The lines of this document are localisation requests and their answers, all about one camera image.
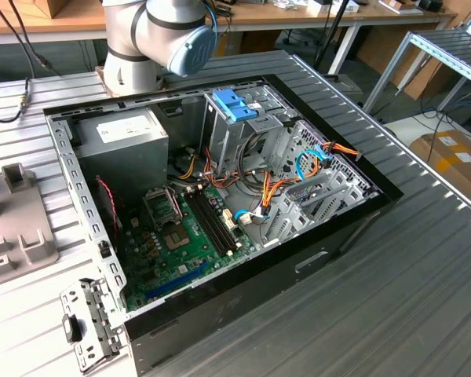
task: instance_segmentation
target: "cardboard box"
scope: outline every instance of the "cardboard box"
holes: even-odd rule
[[[21,16],[54,18],[69,0],[14,0]],[[0,0],[0,9],[12,12],[8,0]]]
[[[381,0],[391,8],[397,10],[408,10],[415,8],[415,3],[412,0]]]
[[[429,155],[432,134],[422,135],[410,145],[424,161]],[[471,140],[457,130],[436,134],[429,165],[471,199]]]

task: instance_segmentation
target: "yellow wire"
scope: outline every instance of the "yellow wire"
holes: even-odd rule
[[[188,168],[187,173],[181,175],[181,176],[178,177],[178,178],[180,178],[180,179],[187,179],[187,178],[189,178],[189,177],[192,175],[192,173],[194,172],[194,165],[195,165],[195,156],[192,156],[192,161],[190,162],[190,167]]]

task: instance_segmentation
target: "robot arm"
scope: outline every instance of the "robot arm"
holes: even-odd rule
[[[157,64],[196,73],[215,47],[201,0],[104,0],[108,56],[104,81],[118,95],[157,89]]]

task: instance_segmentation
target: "motherboard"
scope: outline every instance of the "motherboard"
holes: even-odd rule
[[[179,195],[167,188],[160,195],[154,191],[144,197],[142,206],[129,209],[120,218],[118,237],[127,309],[138,309],[247,258],[254,246],[228,221],[227,211],[212,186]],[[161,220],[168,216],[169,221]]]

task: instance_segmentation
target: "red wire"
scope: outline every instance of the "red wire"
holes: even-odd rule
[[[115,201],[113,200],[113,195],[111,194],[111,190],[108,187],[108,185],[104,183],[101,178],[96,178],[96,181],[103,186],[108,196],[110,197],[111,212],[113,212],[113,228],[115,231],[115,243],[117,243],[117,233],[119,231],[119,227],[117,226],[117,210],[115,209]]]

